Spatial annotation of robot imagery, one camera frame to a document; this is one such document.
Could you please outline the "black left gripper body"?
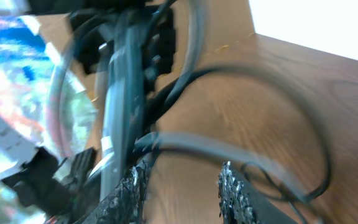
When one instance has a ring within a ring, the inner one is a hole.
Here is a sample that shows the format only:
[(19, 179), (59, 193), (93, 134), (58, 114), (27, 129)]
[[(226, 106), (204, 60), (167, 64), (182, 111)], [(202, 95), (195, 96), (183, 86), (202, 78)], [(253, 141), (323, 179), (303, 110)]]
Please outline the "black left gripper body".
[(141, 85), (145, 93), (154, 91), (157, 77), (172, 71), (176, 52), (172, 4), (165, 1), (153, 5), (148, 0), (29, 0), (30, 11), (37, 16), (67, 13), (73, 31), (63, 62), (53, 73), (50, 92), (62, 92), (73, 59), (82, 64), (87, 75), (93, 65), (104, 63), (98, 51), (102, 43), (108, 46), (108, 59), (119, 57), (104, 83), (124, 77), (131, 84)]

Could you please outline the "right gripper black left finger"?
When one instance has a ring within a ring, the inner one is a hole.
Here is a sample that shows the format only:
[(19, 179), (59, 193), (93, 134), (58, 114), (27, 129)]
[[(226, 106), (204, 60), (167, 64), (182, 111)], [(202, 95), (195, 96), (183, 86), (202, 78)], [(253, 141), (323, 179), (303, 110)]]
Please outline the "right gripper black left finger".
[(142, 223), (150, 170), (146, 160), (131, 167), (118, 186), (89, 215), (77, 220), (76, 224)]

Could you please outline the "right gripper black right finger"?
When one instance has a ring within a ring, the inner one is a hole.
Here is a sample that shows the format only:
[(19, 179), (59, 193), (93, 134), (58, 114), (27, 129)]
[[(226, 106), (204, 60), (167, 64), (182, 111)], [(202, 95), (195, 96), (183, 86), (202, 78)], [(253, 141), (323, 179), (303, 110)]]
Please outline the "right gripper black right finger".
[(219, 173), (219, 216), (224, 224), (291, 224), (294, 219), (283, 213), (235, 169), (230, 162)]

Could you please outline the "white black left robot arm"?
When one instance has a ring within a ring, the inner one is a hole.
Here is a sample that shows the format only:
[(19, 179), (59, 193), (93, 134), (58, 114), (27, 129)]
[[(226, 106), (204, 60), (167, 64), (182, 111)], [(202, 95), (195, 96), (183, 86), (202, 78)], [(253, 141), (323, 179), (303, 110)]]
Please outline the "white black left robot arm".
[[(174, 38), (171, 6), (91, 2), (71, 13), (73, 40), (56, 55), (47, 54), (38, 26), (0, 16), (0, 182), (23, 206), (70, 222), (139, 219), (149, 178), (143, 156), (160, 147), (145, 122), (145, 97), (157, 76), (149, 42), (154, 34)], [(96, 174), (90, 174), (95, 151), (75, 152), (65, 101), (73, 60), (107, 88)]]

